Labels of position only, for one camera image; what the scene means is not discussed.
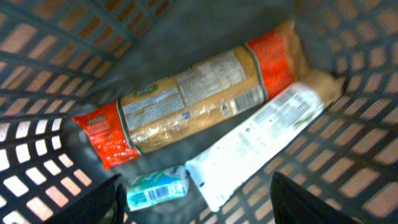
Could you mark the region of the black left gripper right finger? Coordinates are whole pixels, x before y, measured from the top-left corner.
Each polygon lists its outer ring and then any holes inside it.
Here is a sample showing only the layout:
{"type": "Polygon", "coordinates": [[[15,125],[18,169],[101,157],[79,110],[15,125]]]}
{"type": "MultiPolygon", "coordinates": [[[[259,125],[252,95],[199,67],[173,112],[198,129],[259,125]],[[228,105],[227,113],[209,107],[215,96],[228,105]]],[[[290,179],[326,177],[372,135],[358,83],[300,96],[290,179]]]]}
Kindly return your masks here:
{"type": "Polygon", "coordinates": [[[276,224],[358,224],[280,172],[272,175],[270,195],[276,224]]]}

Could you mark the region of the white tube with gold cap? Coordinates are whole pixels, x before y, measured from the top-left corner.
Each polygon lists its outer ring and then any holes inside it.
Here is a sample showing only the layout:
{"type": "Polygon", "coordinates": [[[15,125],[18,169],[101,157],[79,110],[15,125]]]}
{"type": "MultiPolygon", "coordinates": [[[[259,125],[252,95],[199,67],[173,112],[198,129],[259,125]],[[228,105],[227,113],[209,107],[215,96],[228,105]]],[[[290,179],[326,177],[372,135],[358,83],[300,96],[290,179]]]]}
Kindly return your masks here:
{"type": "Polygon", "coordinates": [[[208,208],[217,212],[245,181],[283,150],[342,92],[342,79],[312,70],[187,161],[185,167],[208,208]]]}

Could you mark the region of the teal tissue pack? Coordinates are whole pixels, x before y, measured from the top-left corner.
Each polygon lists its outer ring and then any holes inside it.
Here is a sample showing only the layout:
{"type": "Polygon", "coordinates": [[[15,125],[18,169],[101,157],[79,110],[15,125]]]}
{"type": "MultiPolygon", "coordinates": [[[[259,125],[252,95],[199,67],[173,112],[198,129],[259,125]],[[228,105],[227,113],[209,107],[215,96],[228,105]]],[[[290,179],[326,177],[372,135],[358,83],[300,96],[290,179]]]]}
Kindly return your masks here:
{"type": "Polygon", "coordinates": [[[186,196],[189,178],[185,166],[173,166],[139,176],[127,189],[130,211],[186,196]]]}

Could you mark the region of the orange spaghetti package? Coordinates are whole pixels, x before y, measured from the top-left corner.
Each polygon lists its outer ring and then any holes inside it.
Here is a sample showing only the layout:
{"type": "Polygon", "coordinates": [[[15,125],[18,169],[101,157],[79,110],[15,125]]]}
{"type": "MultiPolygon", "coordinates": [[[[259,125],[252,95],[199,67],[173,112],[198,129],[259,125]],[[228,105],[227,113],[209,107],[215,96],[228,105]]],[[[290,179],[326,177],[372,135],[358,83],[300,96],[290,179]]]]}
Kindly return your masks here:
{"type": "Polygon", "coordinates": [[[294,21],[75,116],[109,169],[261,105],[308,72],[294,21]]]}

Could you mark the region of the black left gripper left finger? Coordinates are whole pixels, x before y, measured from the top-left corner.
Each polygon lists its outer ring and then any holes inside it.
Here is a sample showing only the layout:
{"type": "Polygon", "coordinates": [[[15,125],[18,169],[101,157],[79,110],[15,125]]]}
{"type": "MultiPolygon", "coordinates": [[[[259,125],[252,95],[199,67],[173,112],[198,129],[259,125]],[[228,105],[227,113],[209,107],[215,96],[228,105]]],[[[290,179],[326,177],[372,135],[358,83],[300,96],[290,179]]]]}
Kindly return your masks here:
{"type": "Polygon", "coordinates": [[[62,223],[124,223],[126,190],[120,183],[120,174],[112,176],[46,222],[62,223]]]}

